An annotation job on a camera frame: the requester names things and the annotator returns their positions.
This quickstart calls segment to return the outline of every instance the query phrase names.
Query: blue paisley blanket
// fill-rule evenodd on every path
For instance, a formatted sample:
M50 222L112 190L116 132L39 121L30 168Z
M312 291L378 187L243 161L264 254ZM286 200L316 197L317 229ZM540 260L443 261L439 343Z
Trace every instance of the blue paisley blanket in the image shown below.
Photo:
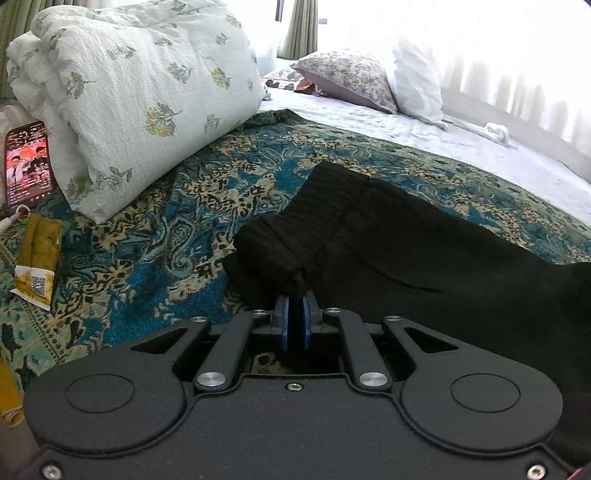
M545 260L591 260L591 229L476 167L320 125L259 113L184 160L101 225L56 192L38 211L65 222L50 312L9 293L23 227L0 236L2 356L19 388L56 364L191 316L243 308L221 259L253 215L281 210L327 160L403 188Z

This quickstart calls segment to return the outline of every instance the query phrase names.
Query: floral pillowcase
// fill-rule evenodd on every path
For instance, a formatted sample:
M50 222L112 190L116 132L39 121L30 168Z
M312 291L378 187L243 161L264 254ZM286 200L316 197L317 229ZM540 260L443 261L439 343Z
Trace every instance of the floral pillowcase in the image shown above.
M295 90L304 76L293 69L279 69L263 75L262 80L269 88Z
M314 52L291 67L334 98L374 110L397 113L379 60L354 52Z

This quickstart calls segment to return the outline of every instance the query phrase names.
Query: white pillow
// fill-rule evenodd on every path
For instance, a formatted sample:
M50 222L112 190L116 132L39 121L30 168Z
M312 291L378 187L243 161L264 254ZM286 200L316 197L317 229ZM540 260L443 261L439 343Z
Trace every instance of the white pillow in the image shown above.
M242 23L221 0L54 6L7 56L15 96L45 122L62 192L96 223L245 122L264 96Z
M388 84L398 109L421 122L447 129L441 112L441 85L434 59L399 37L385 62Z

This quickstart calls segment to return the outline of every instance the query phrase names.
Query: phone screen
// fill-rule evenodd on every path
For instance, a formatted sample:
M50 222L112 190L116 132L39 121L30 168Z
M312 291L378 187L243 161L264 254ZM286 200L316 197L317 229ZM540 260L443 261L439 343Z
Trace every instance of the phone screen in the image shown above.
M11 130L4 148L8 206L40 200L53 189L43 122Z

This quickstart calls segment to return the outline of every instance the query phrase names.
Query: black fabric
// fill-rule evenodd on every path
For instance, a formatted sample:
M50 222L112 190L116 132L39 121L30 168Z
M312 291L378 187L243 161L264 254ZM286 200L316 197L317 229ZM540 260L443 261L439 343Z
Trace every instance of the black fabric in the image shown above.
M253 308L311 288L322 308L373 323L401 315L539 369L565 394L552 447L575 465L591 459L591 264L550 264L331 163L282 212L244 225L234 246L223 266Z

